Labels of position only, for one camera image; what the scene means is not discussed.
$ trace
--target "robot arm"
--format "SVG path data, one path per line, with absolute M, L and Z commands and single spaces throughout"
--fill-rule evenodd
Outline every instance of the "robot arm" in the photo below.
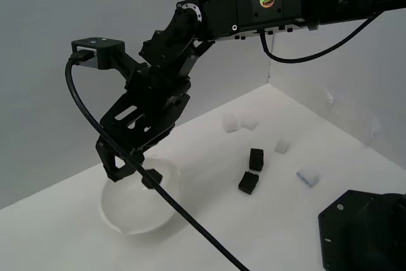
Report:
M 376 13 L 406 7 L 406 0 L 185 0 L 163 31 L 143 43 L 138 63 L 125 52 L 124 42 L 87 38 L 72 42 L 73 52 L 90 50 L 93 58 L 77 64 L 100 70 L 117 69 L 126 93 L 100 124 L 115 141 L 142 163 L 143 153 L 166 137 L 189 101 L 188 77 L 197 59 L 215 41 L 246 39 L 292 32 L 320 24 L 371 18 Z M 116 117 L 136 107 L 121 120 Z M 117 152 L 100 137 L 96 149 L 108 177 L 118 181 L 134 173 L 115 165 Z

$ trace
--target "translucent bowl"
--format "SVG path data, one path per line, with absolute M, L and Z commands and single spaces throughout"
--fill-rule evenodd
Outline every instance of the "translucent bowl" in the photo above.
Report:
M 143 167 L 154 168 L 162 175 L 161 187 L 176 201 L 180 200 L 180 174 L 168 160 L 146 158 Z M 154 190 L 141 182 L 139 172 L 113 182 L 107 180 L 101 192 L 100 214 L 113 230 L 126 234 L 140 234 L 156 230 L 167 223 L 175 210 Z

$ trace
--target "white cube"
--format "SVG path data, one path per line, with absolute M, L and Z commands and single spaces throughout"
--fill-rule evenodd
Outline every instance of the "white cube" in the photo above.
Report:
M 284 154 L 289 148 L 289 145 L 290 145 L 289 142 L 278 140 L 277 146 L 275 146 L 275 151 L 278 152 L 279 154 Z
M 234 114 L 223 115 L 223 128 L 227 133 L 238 130 L 239 124 Z
M 320 179 L 320 174 L 311 168 L 301 168 L 296 174 L 308 187 L 314 187 Z
M 241 115 L 241 127 L 249 130 L 254 130 L 257 125 L 258 122 L 255 117 L 249 114 Z

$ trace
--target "gray wall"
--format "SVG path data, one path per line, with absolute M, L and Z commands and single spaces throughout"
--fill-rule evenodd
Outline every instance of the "gray wall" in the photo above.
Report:
M 180 0 L 0 0 L 0 208 L 99 163 L 97 134 L 66 89 L 74 39 L 126 42 L 130 55 L 165 29 Z M 191 73 L 185 122 L 267 82 L 269 61 L 258 39 L 216 44 Z M 75 69 L 96 117 L 124 92 L 115 71 Z
M 297 65 L 272 62 L 270 83 L 406 168 L 405 20 L 406 10 L 385 12 L 349 43 L 318 60 Z M 273 53 L 287 58 L 310 55 L 360 24 L 277 34 Z M 320 88 L 334 97 L 332 107 L 315 97 L 323 94 Z M 372 121 L 379 121 L 381 130 L 368 140 Z

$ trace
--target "mounting plate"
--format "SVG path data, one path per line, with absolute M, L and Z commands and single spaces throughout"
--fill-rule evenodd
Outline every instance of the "mounting plate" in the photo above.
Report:
M 323 267 L 327 271 L 348 271 L 345 225 L 378 194 L 348 190 L 318 215 Z

